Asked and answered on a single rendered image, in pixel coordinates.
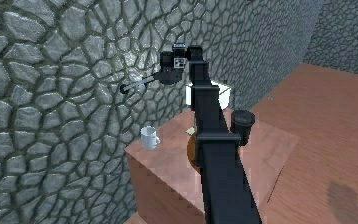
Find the white mug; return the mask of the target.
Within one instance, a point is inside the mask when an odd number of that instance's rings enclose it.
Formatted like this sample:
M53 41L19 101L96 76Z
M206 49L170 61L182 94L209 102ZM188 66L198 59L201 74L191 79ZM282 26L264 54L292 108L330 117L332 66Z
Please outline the white mug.
M153 150L160 143L156 129L152 126L145 126L140 130L141 144L145 150Z

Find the orange round object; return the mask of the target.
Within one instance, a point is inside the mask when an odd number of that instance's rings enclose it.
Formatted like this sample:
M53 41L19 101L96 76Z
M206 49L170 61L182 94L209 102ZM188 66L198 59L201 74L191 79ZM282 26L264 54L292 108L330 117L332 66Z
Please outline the orange round object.
M196 131L190 136L187 144L187 158L192 168L200 174L200 168L195 165L195 136Z

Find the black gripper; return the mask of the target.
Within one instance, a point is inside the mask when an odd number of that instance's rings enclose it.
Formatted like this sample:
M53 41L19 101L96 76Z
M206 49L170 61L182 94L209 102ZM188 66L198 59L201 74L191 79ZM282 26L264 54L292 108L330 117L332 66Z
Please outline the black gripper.
M175 84L182 80L185 60L185 53L182 51L179 53L164 51L160 54L160 69L158 72L154 73L153 76L143 77L130 84L122 84L120 86L120 92L127 94L132 88L139 86L146 87L149 83L153 82L154 79L163 85Z

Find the white box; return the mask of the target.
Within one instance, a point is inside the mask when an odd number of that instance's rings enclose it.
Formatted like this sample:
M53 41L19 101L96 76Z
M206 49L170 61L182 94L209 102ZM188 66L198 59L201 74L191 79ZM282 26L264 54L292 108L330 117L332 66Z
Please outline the white box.
M222 110L226 109L229 105L231 87L215 81L211 81L211 84L219 87L219 104ZM186 85L186 104L188 106L191 105L191 86L191 83Z

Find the black cup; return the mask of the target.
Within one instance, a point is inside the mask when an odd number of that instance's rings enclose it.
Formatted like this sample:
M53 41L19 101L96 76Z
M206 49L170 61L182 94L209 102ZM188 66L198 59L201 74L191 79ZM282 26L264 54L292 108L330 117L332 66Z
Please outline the black cup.
M240 146L248 143L252 126L255 123L255 115L247 110L236 110L231 113L231 127L233 133L239 134L241 141Z

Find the brown chest of drawers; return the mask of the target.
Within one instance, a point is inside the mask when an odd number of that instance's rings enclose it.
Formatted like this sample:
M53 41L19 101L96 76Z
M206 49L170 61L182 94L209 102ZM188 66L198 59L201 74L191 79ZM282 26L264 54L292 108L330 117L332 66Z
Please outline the brown chest of drawers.
M147 224L205 224L201 177L187 158L194 113L187 109L157 128L161 143L146 150L140 141L125 152L138 215ZM299 138L260 120L239 149L260 211Z

